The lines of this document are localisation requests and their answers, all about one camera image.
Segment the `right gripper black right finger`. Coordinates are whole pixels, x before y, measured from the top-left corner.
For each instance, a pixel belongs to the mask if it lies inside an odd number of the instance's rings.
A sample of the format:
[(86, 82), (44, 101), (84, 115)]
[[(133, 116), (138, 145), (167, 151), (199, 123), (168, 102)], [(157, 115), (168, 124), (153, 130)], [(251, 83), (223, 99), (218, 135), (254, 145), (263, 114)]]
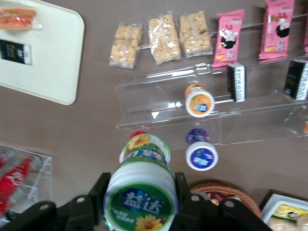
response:
[(173, 219), (174, 231), (215, 231), (213, 221), (206, 216), (209, 200), (200, 193), (191, 192), (185, 175), (175, 173), (179, 211)]

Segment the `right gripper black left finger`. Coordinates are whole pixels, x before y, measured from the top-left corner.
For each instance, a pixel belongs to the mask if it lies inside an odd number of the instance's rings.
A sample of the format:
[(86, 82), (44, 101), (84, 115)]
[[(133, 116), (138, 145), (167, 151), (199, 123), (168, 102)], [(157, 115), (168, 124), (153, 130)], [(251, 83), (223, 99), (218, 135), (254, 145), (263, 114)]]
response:
[(65, 231), (93, 231), (99, 226), (110, 178), (110, 173), (102, 173), (87, 195), (77, 196), (65, 205), (68, 207)]

